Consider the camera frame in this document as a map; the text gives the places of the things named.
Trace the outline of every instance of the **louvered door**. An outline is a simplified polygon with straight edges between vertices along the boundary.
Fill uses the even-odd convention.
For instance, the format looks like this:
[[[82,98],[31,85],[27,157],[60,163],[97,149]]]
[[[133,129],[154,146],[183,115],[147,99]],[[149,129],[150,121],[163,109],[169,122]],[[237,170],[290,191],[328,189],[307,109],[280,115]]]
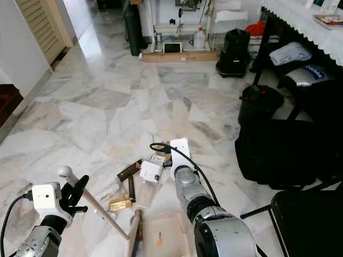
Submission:
[[[47,61],[51,64],[65,45],[46,0],[16,0],[16,2]]]

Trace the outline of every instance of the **black suitcase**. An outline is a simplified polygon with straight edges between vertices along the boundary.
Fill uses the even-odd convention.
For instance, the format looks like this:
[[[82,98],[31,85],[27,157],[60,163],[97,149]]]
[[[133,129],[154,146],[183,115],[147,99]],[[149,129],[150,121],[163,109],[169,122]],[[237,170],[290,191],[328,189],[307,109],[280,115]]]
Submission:
[[[241,126],[235,142],[243,176],[275,189],[312,184],[332,175],[334,154],[311,122],[266,120]]]

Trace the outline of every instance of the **black trash bin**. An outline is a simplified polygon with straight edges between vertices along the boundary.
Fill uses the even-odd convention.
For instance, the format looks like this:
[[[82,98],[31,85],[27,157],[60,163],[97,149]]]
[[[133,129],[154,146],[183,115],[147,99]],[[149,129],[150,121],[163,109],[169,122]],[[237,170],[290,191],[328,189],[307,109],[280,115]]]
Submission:
[[[282,95],[269,86],[247,87],[240,97],[242,100],[239,124],[272,118],[277,109],[284,104]]]
[[[226,33],[220,59],[215,65],[223,78],[244,77],[250,60],[249,40],[250,34],[238,28]]]

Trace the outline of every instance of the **black pipe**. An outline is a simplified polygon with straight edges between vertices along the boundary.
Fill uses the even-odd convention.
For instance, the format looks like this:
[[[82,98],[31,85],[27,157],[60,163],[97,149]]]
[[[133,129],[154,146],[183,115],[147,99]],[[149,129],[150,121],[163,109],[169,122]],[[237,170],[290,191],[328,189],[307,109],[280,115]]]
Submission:
[[[123,6],[123,19],[128,34],[130,50],[132,56],[138,56],[140,49],[147,48],[147,43],[143,40],[141,33],[140,16],[137,5],[126,3],[128,0],[121,0]]]

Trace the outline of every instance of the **black vacuum cleaner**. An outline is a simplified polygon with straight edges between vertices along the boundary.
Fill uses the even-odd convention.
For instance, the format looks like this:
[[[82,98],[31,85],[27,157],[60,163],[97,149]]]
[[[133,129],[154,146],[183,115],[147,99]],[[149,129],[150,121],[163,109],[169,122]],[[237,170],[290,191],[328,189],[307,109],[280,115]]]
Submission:
[[[226,33],[220,59],[215,65],[223,78],[241,78],[245,75],[250,61],[249,41],[250,34],[238,28]]]

